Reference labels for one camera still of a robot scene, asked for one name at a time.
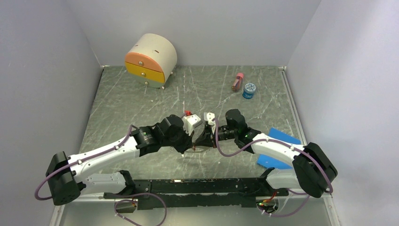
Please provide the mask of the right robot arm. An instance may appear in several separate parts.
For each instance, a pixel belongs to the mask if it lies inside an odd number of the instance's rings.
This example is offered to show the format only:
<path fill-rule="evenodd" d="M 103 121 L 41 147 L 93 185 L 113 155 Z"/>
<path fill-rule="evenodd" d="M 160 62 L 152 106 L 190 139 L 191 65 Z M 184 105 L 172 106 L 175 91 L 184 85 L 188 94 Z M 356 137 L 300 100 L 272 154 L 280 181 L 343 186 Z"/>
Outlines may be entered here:
<path fill-rule="evenodd" d="M 304 194 L 320 198 L 333 192 L 332 182 L 338 172 L 318 144 L 298 145 L 272 138 L 249 127 L 238 109 L 227 111 L 226 125 L 219 125 L 213 113 L 205 113 L 204 119 L 204 130 L 194 141 L 194 147 L 217 148 L 227 157 L 219 142 L 232 139 L 239 147 L 236 154 L 246 151 L 266 155 L 289 166 L 289 169 L 269 167 L 265 171 L 264 179 L 259 182 L 262 194 L 271 195 L 278 189 L 301 189 Z"/>

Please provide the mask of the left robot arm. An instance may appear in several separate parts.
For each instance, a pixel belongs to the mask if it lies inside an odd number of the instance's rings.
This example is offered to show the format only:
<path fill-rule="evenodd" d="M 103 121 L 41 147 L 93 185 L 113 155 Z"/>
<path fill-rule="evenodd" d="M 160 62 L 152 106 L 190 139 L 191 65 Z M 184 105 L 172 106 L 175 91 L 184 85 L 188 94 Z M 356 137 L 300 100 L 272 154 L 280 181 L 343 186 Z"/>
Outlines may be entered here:
<path fill-rule="evenodd" d="M 123 138 L 95 150 L 70 156 L 65 152 L 56 153 L 46 171 L 50 199 L 55 206 L 61 206 L 85 194 L 105 192 L 123 198 L 132 196 L 136 185 L 129 171 L 100 174 L 99 170 L 119 161 L 156 153 L 163 147 L 172 147 L 184 154 L 192 148 L 194 129 L 199 124 L 201 118 L 197 115 L 172 114 L 152 126 L 130 125 Z"/>

